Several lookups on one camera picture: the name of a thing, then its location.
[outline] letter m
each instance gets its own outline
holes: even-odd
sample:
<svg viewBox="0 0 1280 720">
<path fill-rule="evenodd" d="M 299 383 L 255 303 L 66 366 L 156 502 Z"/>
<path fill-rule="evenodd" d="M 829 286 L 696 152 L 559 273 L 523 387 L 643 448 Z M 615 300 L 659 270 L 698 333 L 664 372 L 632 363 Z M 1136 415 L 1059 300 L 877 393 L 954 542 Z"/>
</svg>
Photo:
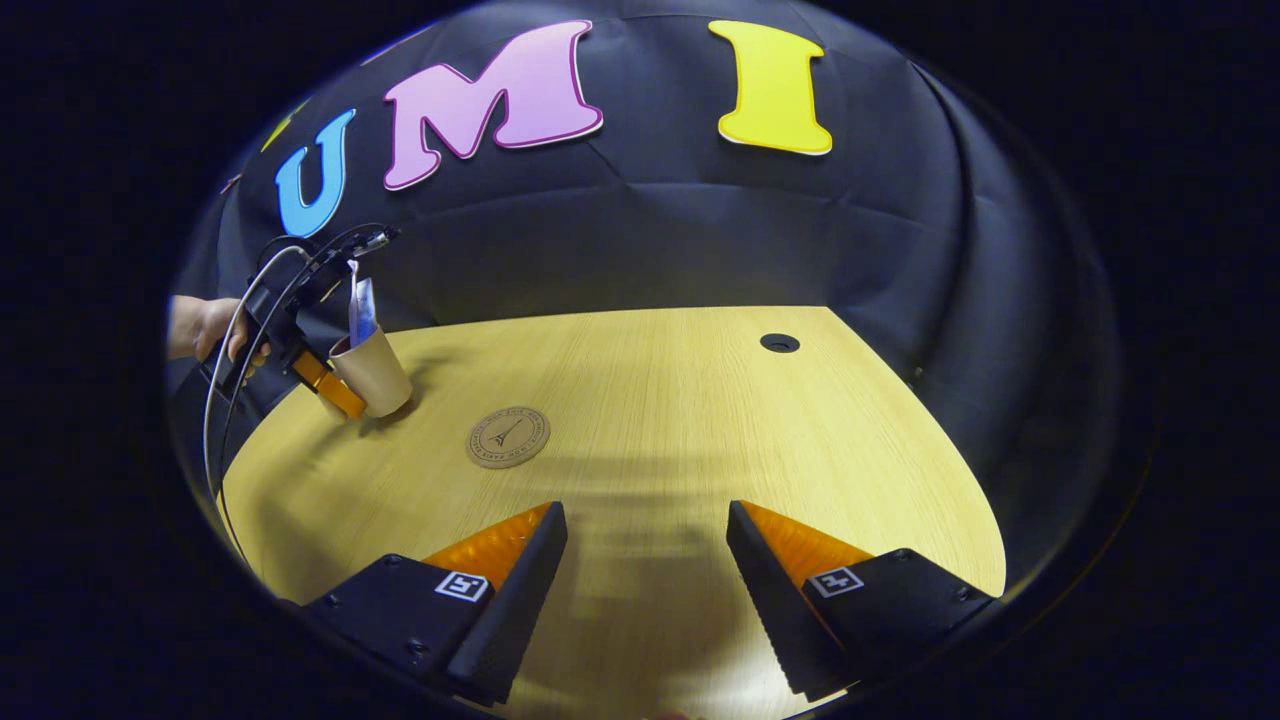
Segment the letter m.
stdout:
<svg viewBox="0 0 1280 720">
<path fill-rule="evenodd" d="M 507 119 L 493 133 L 500 147 L 532 147 L 584 136 L 604 124 L 604 113 L 582 101 L 577 38 L 589 20 L 570 20 L 517 35 L 475 82 L 449 65 L 431 65 L 387 91 L 396 104 L 392 167 L 383 186 L 403 190 L 440 167 L 426 146 L 426 127 L 466 160 L 480 147 L 498 99 Z"/>
</svg>

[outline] light wood tabletop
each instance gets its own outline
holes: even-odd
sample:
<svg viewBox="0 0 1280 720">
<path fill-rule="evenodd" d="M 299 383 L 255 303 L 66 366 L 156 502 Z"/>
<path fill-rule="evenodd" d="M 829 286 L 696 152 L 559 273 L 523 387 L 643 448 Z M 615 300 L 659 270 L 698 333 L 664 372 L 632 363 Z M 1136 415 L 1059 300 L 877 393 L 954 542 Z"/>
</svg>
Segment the light wood tabletop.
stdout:
<svg viewBox="0 0 1280 720">
<path fill-rule="evenodd" d="M 767 333 L 795 352 L 760 345 Z M 873 555 L 911 547 L 992 596 L 1005 552 L 960 454 L 827 307 L 552 315 L 388 336 L 399 413 L 344 424 L 306 388 L 225 478 L 253 570 L 307 603 L 376 557 L 421 559 L 550 500 L 568 544 L 507 705 L 511 719 L 777 719 L 794 696 L 724 542 L 746 500 Z M 511 406 L 550 438 L 508 469 L 467 457 Z"/>
</svg>

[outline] brown paper cup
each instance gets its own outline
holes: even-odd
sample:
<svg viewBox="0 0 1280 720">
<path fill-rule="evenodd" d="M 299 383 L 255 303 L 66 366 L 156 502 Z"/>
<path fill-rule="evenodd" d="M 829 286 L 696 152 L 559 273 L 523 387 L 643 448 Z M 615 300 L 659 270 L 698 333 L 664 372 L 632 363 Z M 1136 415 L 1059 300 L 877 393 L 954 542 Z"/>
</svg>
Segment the brown paper cup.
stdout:
<svg viewBox="0 0 1280 720">
<path fill-rule="evenodd" d="M 329 361 L 342 382 L 365 401 L 365 414 L 372 418 L 399 410 L 413 392 L 381 325 L 355 350 L 349 336 L 339 340 L 329 350 Z"/>
</svg>

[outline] cork coaster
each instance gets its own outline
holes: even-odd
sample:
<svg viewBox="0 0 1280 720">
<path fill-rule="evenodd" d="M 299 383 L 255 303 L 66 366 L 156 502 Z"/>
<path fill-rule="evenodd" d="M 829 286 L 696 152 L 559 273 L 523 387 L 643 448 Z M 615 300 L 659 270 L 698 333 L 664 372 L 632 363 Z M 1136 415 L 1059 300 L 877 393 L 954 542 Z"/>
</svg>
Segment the cork coaster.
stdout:
<svg viewBox="0 0 1280 720">
<path fill-rule="evenodd" d="M 512 468 L 538 455 L 550 433 L 547 418 L 538 410 L 498 410 L 471 429 L 467 457 L 481 468 Z"/>
</svg>

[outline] blue packet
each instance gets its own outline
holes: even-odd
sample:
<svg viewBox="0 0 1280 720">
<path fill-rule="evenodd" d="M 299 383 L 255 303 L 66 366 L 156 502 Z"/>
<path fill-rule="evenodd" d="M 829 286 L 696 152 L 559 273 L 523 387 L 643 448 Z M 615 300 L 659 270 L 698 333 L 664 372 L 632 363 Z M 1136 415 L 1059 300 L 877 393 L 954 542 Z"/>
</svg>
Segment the blue packet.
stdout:
<svg viewBox="0 0 1280 720">
<path fill-rule="evenodd" d="M 348 260 L 351 265 L 351 307 L 349 307 L 349 333 L 351 347 L 365 342 L 378 332 L 378 314 L 374 307 L 374 281 L 365 278 L 356 281 L 360 264 Z"/>
</svg>

